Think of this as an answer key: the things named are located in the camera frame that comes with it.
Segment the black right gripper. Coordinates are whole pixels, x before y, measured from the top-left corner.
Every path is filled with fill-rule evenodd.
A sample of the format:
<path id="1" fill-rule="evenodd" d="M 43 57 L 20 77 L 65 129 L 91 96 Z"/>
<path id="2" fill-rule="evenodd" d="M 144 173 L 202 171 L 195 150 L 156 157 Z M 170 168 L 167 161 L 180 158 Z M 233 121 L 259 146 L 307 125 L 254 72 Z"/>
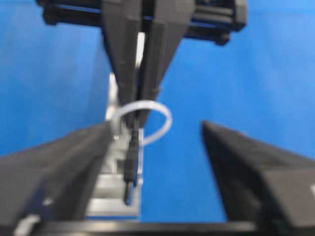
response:
<path id="1" fill-rule="evenodd" d="M 38 0 L 48 25 L 100 27 L 118 86 L 121 106 L 136 100 L 136 56 L 141 0 Z M 139 100 L 155 101 L 161 82 L 185 36 L 223 46 L 248 22 L 245 0 L 156 0 L 140 66 Z"/>

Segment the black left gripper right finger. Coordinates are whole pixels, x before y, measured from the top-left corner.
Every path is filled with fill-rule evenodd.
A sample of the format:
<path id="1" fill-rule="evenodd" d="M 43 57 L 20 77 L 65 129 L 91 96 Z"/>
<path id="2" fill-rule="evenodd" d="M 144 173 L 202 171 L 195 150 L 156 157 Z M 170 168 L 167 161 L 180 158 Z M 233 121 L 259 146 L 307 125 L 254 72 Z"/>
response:
<path id="1" fill-rule="evenodd" d="M 230 221 L 259 231 L 315 229 L 313 159 L 209 121 L 202 137 Z"/>

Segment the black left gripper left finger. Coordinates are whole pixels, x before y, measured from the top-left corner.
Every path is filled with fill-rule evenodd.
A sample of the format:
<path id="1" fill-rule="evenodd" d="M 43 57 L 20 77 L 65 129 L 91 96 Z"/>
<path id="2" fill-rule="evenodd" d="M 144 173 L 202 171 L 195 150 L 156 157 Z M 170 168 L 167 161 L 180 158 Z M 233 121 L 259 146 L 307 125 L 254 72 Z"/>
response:
<path id="1" fill-rule="evenodd" d="M 0 226 L 14 229 L 31 214 L 81 220 L 112 142 L 110 122 L 0 159 Z"/>

